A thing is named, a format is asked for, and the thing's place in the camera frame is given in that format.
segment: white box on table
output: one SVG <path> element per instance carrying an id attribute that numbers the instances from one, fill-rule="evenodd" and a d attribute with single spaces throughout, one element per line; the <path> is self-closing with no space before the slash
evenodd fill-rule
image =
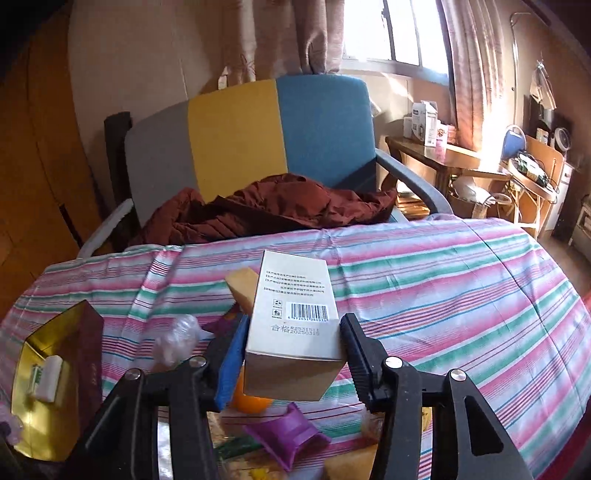
<path id="1" fill-rule="evenodd" d="M 320 400 L 344 364 L 326 261 L 265 250 L 246 341 L 244 393 Z"/>
<path id="2" fill-rule="evenodd" d="M 413 104 L 413 138 L 421 145 L 434 147 L 437 141 L 437 104 L 422 102 Z"/>

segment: plastic bag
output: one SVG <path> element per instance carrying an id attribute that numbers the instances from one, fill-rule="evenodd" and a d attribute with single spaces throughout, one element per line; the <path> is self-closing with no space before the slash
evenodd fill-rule
<path id="1" fill-rule="evenodd" d="M 156 338 L 152 354 L 159 364 L 173 367 L 191 356 L 199 340 L 213 337 L 199 326 L 193 315 L 179 315 L 168 330 Z"/>
<path id="2" fill-rule="evenodd" d="M 364 410 L 361 414 L 361 434 L 374 442 L 379 442 L 384 427 L 384 417 L 384 413 L 370 413 Z"/>

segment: window frame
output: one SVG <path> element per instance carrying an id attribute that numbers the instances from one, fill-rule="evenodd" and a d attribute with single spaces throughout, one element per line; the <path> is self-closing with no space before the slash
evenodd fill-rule
<path id="1" fill-rule="evenodd" d="M 386 19 L 388 27 L 388 36 L 390 39 L 390 51 L 393 58 L 396 58 L 396 49 L 394 46 L 394 35 L 392 32 L 392 20 L 390 18 L 390 11 L 388 7 L 388 0 L 382 0 L 384 9 L 382 14 Z M 440 73 L 435 70 L 423 67 L 423 57 L 421 55 L 421 44 L 420 44 L 420 33 L 417 28 L 417 17 L 414 13 L 413 3 L 411 2 L 411 10 L 413 12 L 414 29 L 417 36 L 417 47 L 418 47 L 418 62 L 419 65 L 413 65 L 411 63 L 404 63 L 398 60 L 383 60 L 383 59 L 367 59 L 358 60 L 355 57 L 348 56 L 343 53 L 340 68 L 342 70 L 359 70 L 362 72 L 378 72 L 378 73 L 392 73 L 396 75 L 402 75 L 410 78 L 417 78 L 425 80 L 427 82 L 438 83 L 445 87 L 449 87 L 453 84 L 453 67 L 451 59 L 451 44 L 449 40 L 449 33 L 447 31 L 447 24 L 445 22 L 445 16 L 443 12 L 443 5 L 441 0 L 435 0 L 437 10 L 439 11 L 439 18 L 441 21 L 441 33 L 443 34 L 443 44 L 445 46 L 448 73 Z"/>

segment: striped bedsheet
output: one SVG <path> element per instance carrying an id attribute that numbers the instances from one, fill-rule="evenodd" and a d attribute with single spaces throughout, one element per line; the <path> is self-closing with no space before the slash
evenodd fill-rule
<path id="1" fill-rule="evenodd" d="M 0 327 L 0 393 L 10 398 L 22 340 L 81 300 L 104 317 L 103 395 L 130 367 L 152 367 L 154 338 L 175 314 L 215 321 L 233 303 L 224 276 L 258 271 L 265 248 L 323 258 L 340 315 L 420 370 L 463 368 L 534 476 L 566 443 L 591 393 L 591 319 L 561 269 L 531 237 L 497 219 L 439 219 L 300 231 L 190 247 L 144 245 L 48 267 Z M 200 344 L 197 351 L 202 351 Z M 277 417 L 276 401 L 262 416 Z M 318 478 L 323 459 L 367 445 L 347 366 L 320 402 L 301 403 L 333 441 L 300 458 L 292 478 Z M 258 421 L 225 412 L 239 427 Z M 420 479 L 430 474 L 431 430 Z"/>

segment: barcode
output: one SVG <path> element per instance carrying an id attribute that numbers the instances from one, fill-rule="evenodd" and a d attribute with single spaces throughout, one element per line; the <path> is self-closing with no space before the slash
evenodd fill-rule
<path id="1" fill-rule="evenodd" d="M 326 305 L 312 305 L 309 303 L 290 303 L 290 313 L 293 320 L 318 320 L 326 322 L 329 312 Z"/>

